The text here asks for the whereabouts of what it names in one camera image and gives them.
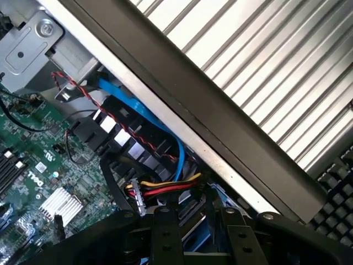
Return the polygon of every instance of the cable connector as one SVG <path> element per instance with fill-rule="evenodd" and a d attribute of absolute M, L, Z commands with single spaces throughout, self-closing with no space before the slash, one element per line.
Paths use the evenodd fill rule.
<path fill-rule="evenodd" d="M 135 192 L 135 199 L 138 207 L 138 212 L 140 213 L 140 216 L 143 217 L 146 215 L 146 206 L 143 203 L 143 197 L 140 191 L 140 186 L 138 185 L 137 178 L 133 178 L 131 180 L 131 184 L 132 184 L 132 189 Z"/>

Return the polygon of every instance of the silver heatsink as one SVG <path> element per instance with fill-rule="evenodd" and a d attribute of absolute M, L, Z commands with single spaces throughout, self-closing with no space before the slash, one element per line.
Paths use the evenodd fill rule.
<path fill-rule="evenodd" d="M 39 207 L 44 217 L 52 221 L 55 215 L 61 215 L 64 227 L 83 208 L 76 196 L 69 194 L 64 188 L 56 189 Z"/>

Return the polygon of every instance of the yellow wire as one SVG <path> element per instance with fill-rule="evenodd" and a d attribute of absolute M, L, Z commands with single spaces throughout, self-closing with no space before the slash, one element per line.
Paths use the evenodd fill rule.
<path fill-rule="evenodd" d="M 194 176 L 192 176 L 190 179 L 188 179 L 187 181 L 180 181 L 180 182 L 190 182 L 190 181 L 193 181 L 195 179 L 197 179 L 199 176 L 201 176 L 201 173 L 198 173 Z M 163 186 L 165 184 L 179 184 L 180 182 L 161 182 L 161 183 L 151 183 L 151 182 L 148 182 L 148 181 L 141 181 L 141 185 L 146 185 L 146 186 L 149 186 L 149 187 L 159 187 L 159 186 Z M 131 189 L 132 188 L 132 185 L 129 184 L 125 187 L 126 189 Z"/>

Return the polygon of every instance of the black plastic frame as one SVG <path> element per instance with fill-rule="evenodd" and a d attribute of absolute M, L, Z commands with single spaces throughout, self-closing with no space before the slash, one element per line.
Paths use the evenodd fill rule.
<path fill-rule="evenodd" d="M 281 214 L 309 222 L 325 196 L 128 0 L 59 0 Z"/>

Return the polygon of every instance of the motherboard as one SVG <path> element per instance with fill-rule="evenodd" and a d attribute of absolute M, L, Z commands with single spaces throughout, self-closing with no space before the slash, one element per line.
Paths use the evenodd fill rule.
<path fill-rule="evenodd" d="M 78 139 L 66 154 L 69 122 L 38 95 L 27 100 L 1 94 L 11 115 L 29 132 L 0 113 L 0 265 L 17 264 L 117 210 L 98 158 Z"/>

